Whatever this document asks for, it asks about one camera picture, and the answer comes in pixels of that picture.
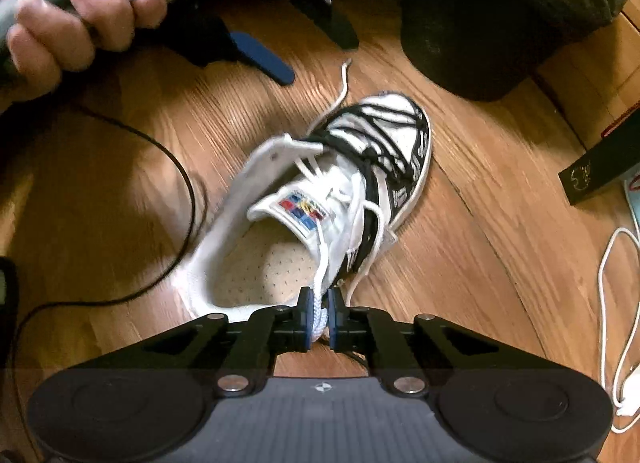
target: black cable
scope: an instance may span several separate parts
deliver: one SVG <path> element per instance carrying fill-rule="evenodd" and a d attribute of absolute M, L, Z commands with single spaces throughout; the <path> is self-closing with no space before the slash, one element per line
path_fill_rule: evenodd
<path fill-rule="evenodd" d="M 136 128 L 128 126 L 127 124 L 124 124 L 119 120 L 101 115 L 100 113 L 97 113 L 89 108 L 81 106 L 80 104 L 70 104 L 70 106 L 76 109 L 77 111 L 80 111 L 81 113 L 85 114 L 88 117 L 92 117 L 96 120 L 101 120 L 102 122 L 111 124 L 112 126 L 116 126 L 122 130 L 125 130 L 129 133 L 139 136 L 143 140 L 146 140 L 150 144 L 156 146 L 156 148 L 158 148 L 160 151 L 162 151 L 169 158 L 169 160 L 173 162 L 176 169 L 178 169 L 178 172 L 180 172 L 180 175 L 184 180 L 184 184 L 187 186 L 187 191 L 189 192 L 189 198 L 191 201 L 191 216 L 189 218 L 189 227 L 187 228 L 187 233 L 182 243 L 182 246 L 180 247 L 180 250 L 178 250 L 178 253 L 176 253 L 174 260 L 169 264 L 169 266 L 167 266 L 162 271 L 162 273 L 158 275 L 158 277 L 156 277 L 153 281 L 151 281 L 151 283 L 146 284 L 145 286 L 140 288 L 138 291 L 130 293 L 129 295 L 125 295 L 124 297 L 118 297 L 117 299 L 94 300 L 94 301 L 60 300 L 60 301 L 54 301 L 54 302 L 46 302 L 44 304 L 38 305 L 35 308 L 33 308 L 18 324 L 18 327 L 15 330 L 14 341 L 12 343 L 13 348 L 11 353 L 11 374 L 12 374 L 12 380 L 14 383 L 15 401 L 18 407 L 18 413 L 20 414 L 20 422 L 22 423 L 24 432 L 27 435 L 27 439 L 29 440 L 31 449 L 36 454 L 36 457 L 38 456 L 38 451 L 35 448 L 33 439 L 31 439 L 31 435 L 27 427 L 27 422 L 24 416 L 22 400 L 20 399 L 20 393 L 18 392 L 18 383 L 17 383 L 17 380 L 15 379 L 15 363 L 16 363 L 16 358 L 18 353 L 18 347 L 20 345 L 20 337 L 22 335 L 22 332 L 24 331 L 25 326 L 27 326 L 27 324 L 33 317 L 35 317 L 38 313 L 46 309 L 54 309 L 59 307 L 108 307 L 108 306 L 116 306 L 118 304 L 124 304 L 126 302 L 135 300 L 138 297 L 142 297 L 147 292 L 149 292 L 154 287 L 156 287 L 159 283 L 161 283 L 172 271 L 174 271 L 175 267 L 178 266 L 182 261 L 182 259 L 185 257 L 187 250 L 189 249 L 189 244 L 191 242 L 191 235 L 193 234 L 193 228 L 195 226 L 195 220 L 196 220 L 196 197 L 195 197 L 195 192 L 193 190 L 193 185 L 191 184 L 191 180 L 189 178 L 189 175 L 187 174 L 187 171 L 171 151 L 169 151 L 166 147 L 164 147 L 164 145 L 162 145 L 160 142 L 158 142 L 151 136 L 147 135 L 146 133 L 143 133 L 142 131 L 139 131 Z"/>
<path fill-rule="evenodd" d="M 329 341 L 323 337 L 320 337 L 318 339 L 318 342 L 324 346 L 329 347 Z M 344 351 L 342 353 L 344 356 L 350 358 L 351 360 L 357 362 L 358 364 L 360 364 L 362 367 L 364 367 L 367 370 L 367 373 L 369 372 L 369 364 L 367 364 L 367 360 L 364 358 L 361 358 L 359 356 L 357 356 L 356 353 L 354 353 L 353 351 Z"/>

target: colorful label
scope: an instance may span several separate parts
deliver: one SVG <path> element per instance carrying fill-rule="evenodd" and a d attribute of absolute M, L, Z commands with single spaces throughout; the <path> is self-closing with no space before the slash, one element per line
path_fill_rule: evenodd
<path fill-rule="evenodd" d="M 278 204 L 309 231 L 316 230 L 316 223 L 327 217 L 327 212 L 318 203 L 297 190 Z"/>

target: white plug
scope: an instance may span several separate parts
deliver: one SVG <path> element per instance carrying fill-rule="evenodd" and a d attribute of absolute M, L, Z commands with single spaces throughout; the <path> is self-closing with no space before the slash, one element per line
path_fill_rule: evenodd
<path fill-rule="evenodd" d="M 618 416 L 635 416 L 640 410 L 640 365 L 626 377 L 622 385 L 622 401 L 616 412 Z"/>

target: shoe tongue label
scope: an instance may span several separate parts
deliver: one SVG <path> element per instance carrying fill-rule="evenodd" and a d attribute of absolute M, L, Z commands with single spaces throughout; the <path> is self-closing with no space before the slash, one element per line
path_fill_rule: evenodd
<path fill-rule="evenodd" d="M 301 190 L 293 190 L 278 201 L 279 207 L 302 227 L 306 234 L 316 231 L 317 223 L 321 223 L 329 212 L 315 199 Z"/>

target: white sneaker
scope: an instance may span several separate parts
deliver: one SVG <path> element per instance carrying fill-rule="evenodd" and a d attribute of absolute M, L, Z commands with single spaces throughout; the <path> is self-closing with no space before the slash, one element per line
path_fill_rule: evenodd
<path fill-rule="evenodd" d="M 343 67 L 346 94 L 346 66 Z M 408 97 L 371 96 L 321 116 L 308 136 L 270 138 L 234 179 L 212 230 L 174 279 L 195 316 L 244 321 L 314 291 L 316 340 L 326 326 L 321 299 L 355 273 L 346 303 L 373 261 L 396 242 L 415 207 L 431 159 L 431 124 Z"/>

